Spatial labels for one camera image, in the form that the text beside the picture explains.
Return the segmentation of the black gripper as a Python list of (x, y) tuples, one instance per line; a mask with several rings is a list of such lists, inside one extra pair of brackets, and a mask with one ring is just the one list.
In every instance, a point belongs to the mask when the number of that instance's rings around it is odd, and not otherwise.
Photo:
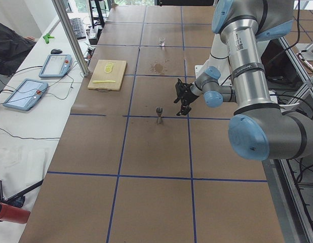
[(181, 79), (177, 79), (175, 85), (177, 98), (174, 100), (174, 103), (181, 101), (180, 110), (176, 113), (177, 116), (188, 115), (191, 111), (189, 104), (197, 99), (197, 95), (195, 95), (190, 89), (192, 86), (193, 84), (183, 83)]

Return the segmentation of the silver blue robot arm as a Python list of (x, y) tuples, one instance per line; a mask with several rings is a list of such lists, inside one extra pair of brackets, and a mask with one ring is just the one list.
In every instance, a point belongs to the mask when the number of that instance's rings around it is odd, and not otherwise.
[(258, 42), (290, 32), (293, 6), (293, 1), (219, 1), (212, 31), (227, 47), (232, 85), (219, 85), (219, 70), (206, 66), (193, 83), (178, 81), (175, 86), (179, 115), (187, 115), (199, 96), (209, 107), (238, 105), (228, 136), (233, 150), (246, 159), (293, 159), (313, 153), (313, 121), (294, 110), (281, 111), (271, 100), (257, 49)]

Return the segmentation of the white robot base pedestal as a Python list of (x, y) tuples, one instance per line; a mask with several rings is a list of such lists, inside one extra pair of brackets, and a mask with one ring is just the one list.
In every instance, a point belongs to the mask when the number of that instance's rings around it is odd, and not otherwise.
[(214, 66), (219, 70), (221, 74), (221, 77), (218, 80), (220, 85), (232, 86), (228, 50), (227, 46), (222, 43), (219, 34), (215, 34), (214, 36), (209, 58), (203, 65), (195, 66), (195, 77), (198, 78), (209, 66)]

